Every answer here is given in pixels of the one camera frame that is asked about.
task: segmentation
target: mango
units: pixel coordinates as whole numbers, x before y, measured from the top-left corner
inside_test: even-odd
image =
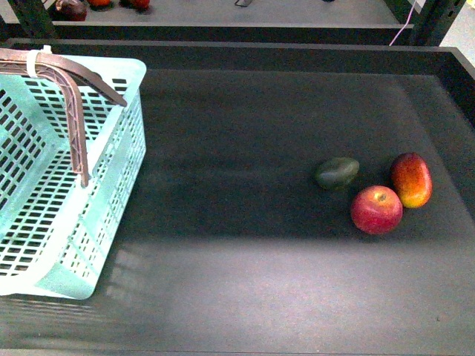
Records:
[[[315,181],[323,189],[341,189],[355,179],[359,170],[356,159],[334,157],[318,166],[313,174]]]
[[[427,163],[417,153],[400,154],[391,165],[391,180],[405,208],[420,208],[432,195]]]

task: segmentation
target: pink cable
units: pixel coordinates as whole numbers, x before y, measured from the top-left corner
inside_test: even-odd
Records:
[[[399,30],[399,32],[394,36],[394,38],[393,38],[393,40],[391,41],[391,43],[389,43],[389,46],[392,46],[392,45],[393,45],[394,41],[397,40],[397,38],[398,38],[399,35],[402,33],[402,31],[404,31],[404,29],[409,25],[410,17],[413,15],[414,7],[416,7],[416,2],[417,2],[417,0],[414,0],[413,6],[411,7],[410,12],[409,12],[409,16],[407,17],[406,24],[405,24],[405,25],[402,27],[402,29]]]

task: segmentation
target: basket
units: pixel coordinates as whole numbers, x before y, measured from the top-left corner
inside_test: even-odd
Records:
[[[0,295],[85,299],[96,288],[145,155],[139,92],[145,65],[37,57],[50,63],[35,59],[33,68],[64,76],[66,85],[0,75]],[[113,102],[120,100],[125,107]]]

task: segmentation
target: red fruit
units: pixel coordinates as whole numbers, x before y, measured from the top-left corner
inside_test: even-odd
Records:
[[[85,21],[88,14],[86,6],[80,0],[58,0],[56,11],[68,21]]]
[[[150,0],[131,0],[131,3],[137,10],[144,11],[148,9]]]
[[[418,154],[400,154],[391,166],[391,180],[405,208],[420,208],[432,195],[429,167]]]
[[[111,3],[111,0],[88,0],[90,6],[99,7],[99,6],[108,6]]]
[[[368,234],[385,234],[401,222],[401,200],[388,187],[373,185],[356,195],[351,205],[351,219]]]

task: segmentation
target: gray floor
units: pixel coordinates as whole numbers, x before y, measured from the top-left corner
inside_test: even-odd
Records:
[[[442,41],[443,47],[457,47],[475,65],[475,9],[465,6]]]
[[[117,5],[107,12],[89,11],[86,21],[144,22],[152,25],[328,26],[397,23],[383,0],[254,0],[237,7],[235,0],[151,0],[146,13]]]

